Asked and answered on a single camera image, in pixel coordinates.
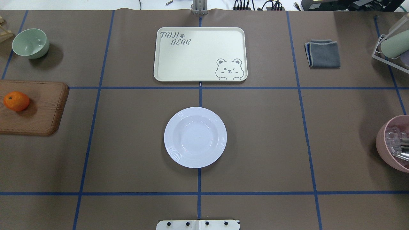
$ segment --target deep plate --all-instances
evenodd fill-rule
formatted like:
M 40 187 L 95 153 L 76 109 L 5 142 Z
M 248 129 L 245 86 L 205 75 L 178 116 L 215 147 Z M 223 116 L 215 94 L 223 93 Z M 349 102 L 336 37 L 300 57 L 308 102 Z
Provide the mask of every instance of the deep plate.
M 227 132 L 223 121 L 212 111 L 186 108 L 176 113 L 165 128 L 164 142 L 169 156 L 188 168 L 202 168 L 223 153 Z

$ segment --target bowl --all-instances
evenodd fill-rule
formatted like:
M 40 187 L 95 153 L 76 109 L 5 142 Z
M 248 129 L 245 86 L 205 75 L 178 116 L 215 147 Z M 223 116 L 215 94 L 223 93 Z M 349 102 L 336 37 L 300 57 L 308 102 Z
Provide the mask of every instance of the bowl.
M 409 131 L 409 115 L 399 115 L 390 119 L 382 128 L 379 130 L 378 135 L 376 136 L 376 149 L 378 150 L 379 155 L 382 159 L 389 164 L 391 167 L 409 173 L 409 162 L 402 160 L 393 156 L 386 145 L 385 141 L 385 131 L 386 128 L 398 127 L 401 131 Z
M 20 56 L 36 59 L 44 56 L 50 43 L 47 35 L 40 29 L 27 29 L 19 33 L 13 40 L 11 47 Z

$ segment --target clear plastic items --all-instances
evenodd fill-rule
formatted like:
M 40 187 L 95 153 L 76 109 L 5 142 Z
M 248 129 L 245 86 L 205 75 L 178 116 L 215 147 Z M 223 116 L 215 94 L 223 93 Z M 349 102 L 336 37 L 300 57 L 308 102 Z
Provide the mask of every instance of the clear plastic items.
M 388 127 L 385 133 L 385 142 L 388 150 L 397 158 L 409 161 L 408 134 L 398 127 Z

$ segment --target green cup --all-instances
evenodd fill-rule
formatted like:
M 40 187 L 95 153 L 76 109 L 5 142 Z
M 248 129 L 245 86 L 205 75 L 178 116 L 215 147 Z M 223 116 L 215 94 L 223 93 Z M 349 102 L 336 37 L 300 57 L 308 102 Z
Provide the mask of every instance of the green cup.
M 36 59 L 47 53 L 50 43 L 44 31 L 27 29 L 14 38 L 11 47 L 20 56 Z

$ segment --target black device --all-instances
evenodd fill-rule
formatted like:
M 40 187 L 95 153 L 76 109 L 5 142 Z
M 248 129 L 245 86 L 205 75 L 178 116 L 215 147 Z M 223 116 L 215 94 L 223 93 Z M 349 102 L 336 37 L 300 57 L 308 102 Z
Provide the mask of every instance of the black device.
M 305 11 L 395 11 L 404 0 L 301 0 Z
M 304 11 L 346 10 L 353 1 L 349 0 L 301 0 Z

